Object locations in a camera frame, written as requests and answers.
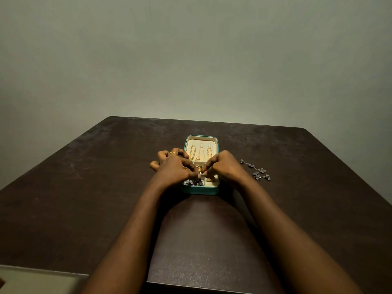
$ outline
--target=jewelry box compartment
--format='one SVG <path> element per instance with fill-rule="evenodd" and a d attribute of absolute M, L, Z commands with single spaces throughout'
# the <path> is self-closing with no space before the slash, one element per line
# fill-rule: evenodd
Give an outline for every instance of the jewelry box compartment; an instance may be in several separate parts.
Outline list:
<path fill-rule="evenodd" d="M 189 160 L 201 170 L 203 165 L 219 152 L 218 139 L 213 136 L 190 135 L 185 140 L 184 150 L 189 154 Z M 214 179 L 206 178 L 200 173 L 199 181 L 185 181 L 182 190 L 189 194 L 215 195 L 219 190 L 218 175 Z"/>

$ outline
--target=silver chain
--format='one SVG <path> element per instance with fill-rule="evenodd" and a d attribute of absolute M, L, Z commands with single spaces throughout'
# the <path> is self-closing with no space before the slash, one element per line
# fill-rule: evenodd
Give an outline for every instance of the silver chain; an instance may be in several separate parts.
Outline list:
<path fill-rule="evenodd" d="M 257 172 L 253 173 L 253 177 L 255 180 L 261 180 L 262 178 L 265 178 L 266 180 L 270 181 L 271 177 L 266 174 L 264 176 L 261 176 L 259 173 L 265 173 L 265 169 L 264 168 L 256 168 L 252 163 L 245 163 L 244 160 L 239 160 L 240 164 L 246 164 L 248 165 L 250 168 L 254 168 L 255 170 L 257 170 Z"/>

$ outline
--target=forearm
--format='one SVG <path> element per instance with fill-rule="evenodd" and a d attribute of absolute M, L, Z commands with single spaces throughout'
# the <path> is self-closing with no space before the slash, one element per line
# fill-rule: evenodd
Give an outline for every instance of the forearm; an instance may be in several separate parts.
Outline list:
<path fill-rule="evenodd" d="M 82 294 L 139 293 L 147 273 L 151 235 L 162 192 L 154 181 L 147 185 Z"/>
<path fill-rule="evenodd" d="M 252 177 L 243 178 L 238 186 L 295 292 L 361 293 L 347 273 L 277 206 Z"/>

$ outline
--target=teal jewelry box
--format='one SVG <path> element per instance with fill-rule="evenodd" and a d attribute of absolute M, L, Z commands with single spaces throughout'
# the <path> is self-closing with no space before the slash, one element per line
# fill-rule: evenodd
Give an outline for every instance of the teal jewelry box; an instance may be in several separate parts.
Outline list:
<path fill-rule="evenodd" d="M 185 140 L 184 151 L 189 154 L 195 166 L 203 167 L 203 165 L 214 155 L 219 153 L 218 139 L 212 136 L 189 135 Z M 200 183 L 202 185 L 182 185 L 181 189 L 188 194 L 215 195 L 219 191 L 219 178 L 214 176 L 214 180 L 205 178 L 202 173 Z"/>

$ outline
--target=beige floor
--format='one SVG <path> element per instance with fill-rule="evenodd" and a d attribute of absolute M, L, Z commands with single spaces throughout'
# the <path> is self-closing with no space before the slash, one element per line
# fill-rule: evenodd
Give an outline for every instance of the beige floor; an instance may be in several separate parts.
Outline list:
<path fill-rule="evenodd" d="M 0 267 L 0 294 L 77 294 L 85 276 Z"/>

